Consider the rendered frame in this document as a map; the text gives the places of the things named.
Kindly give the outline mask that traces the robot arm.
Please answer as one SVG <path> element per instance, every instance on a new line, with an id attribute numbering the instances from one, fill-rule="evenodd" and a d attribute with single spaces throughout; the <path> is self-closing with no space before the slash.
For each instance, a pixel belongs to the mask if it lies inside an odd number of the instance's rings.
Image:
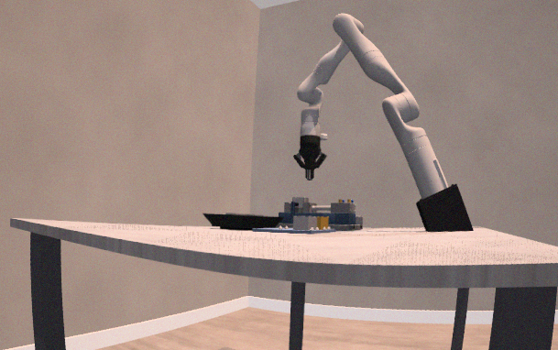
<path id="1" fill-rule="evenodd" d="M 333 27 L 341 42 L 320 59 L 313 73 L 297 91 L 298 98 L 309 104 L 309 108 L 301 111 L 301 136 L 328 139 L 320 130 L 323 92 L 316 87 L 329 82 L 339 63 L 351 50 L 366 76 L 395 94 L 383 100 L 382 108 L 409 164 L 421 198 L 448 188 L 425 131 L 404 124 L 419 117 L 416 100 L 379 49 L 363 35 L 363 24 L 348 14 L 339 14 L 334 18 Z"/>

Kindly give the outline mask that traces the orange rectangular block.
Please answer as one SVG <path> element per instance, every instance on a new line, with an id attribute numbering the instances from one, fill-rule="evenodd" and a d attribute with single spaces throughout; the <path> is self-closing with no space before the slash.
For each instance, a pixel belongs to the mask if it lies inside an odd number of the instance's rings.
<path id="1" fill-rule="evenodd" d="M 323 230 L 324 227 L 328 228 L 328 220 L 329 217 L 317 217 L 317 227 L 319 230 Z"/>

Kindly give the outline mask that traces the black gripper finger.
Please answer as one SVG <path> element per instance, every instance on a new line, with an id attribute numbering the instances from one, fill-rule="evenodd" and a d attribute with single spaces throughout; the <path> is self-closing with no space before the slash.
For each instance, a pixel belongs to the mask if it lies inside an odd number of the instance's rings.
<path id="1" fill-rule="evenodd" d="M 325 160 L 325 158 L 327 157 L 325 154 L 323 154 L 321 151 L 319 153 L 319 158 L 316 160 L 313 160 L 313 150 L 310 150 L 310 166 L 309 166 L 309 180 L 313 179 L 313 175 L 314 175 L 314 170 L 318 169 L 321 164 L 323 163 L 323 161 Z M 321 163 L 320 163 L 321 162 Z M 320 163 L 320 164 L 319 164 Z M 313 165 L 312 165 L 313 164 Z"/>
<path id="2" fill-rule="evenodd" d="M 297 155 L 294 155 L 293 157 L 295 158 L 295 160 L 298 162 L 298 164 L 301 166 L 301 168 L 305 169 L 305 177 L 307 180 L 309 180 L 309 166 L 310 166 L 310 162 L 307 159 L 307 151 L 303 150 L 303 156 L 304 156 L 304 163 L 301 161 L 301 154 L 298 153 Z M 309 165 L 308 165 L 309 163 Z"/>

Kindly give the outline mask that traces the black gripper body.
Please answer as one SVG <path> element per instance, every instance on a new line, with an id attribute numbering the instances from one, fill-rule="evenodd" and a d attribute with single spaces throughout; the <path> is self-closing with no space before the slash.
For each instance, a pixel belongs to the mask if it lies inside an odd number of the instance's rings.
<path id="1" fill-rule="evenodd" d="M 320 149 L 320 145 L 321 145 L 321 138 L 318 136 L 314 136 L 314 135 L 305 135 L 305 136 L 301 136 L 300 138 L 300 150 L 299 153 L 301 154 L 302 158 L 304 159 L 303 156 L 303 150 L 307 151 L 307 159 L 310 160 L 310 150 L 313 150 L 313 160 L 316 160 L 318 158 L 318 156 L 320 155 L 320 151 L 322 151 Z M 319 155 L 318 155 L 319 154 Z"/>

